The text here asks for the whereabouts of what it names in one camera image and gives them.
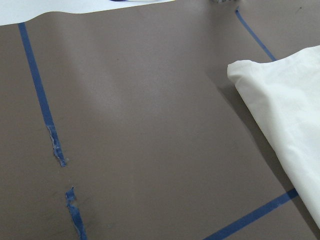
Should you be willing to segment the cream long-sleeve printed shirt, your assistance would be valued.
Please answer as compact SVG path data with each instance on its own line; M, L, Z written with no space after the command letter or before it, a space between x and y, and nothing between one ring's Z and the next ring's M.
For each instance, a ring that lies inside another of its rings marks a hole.
M234 84L310 215L320 221L320 48L228 65Z

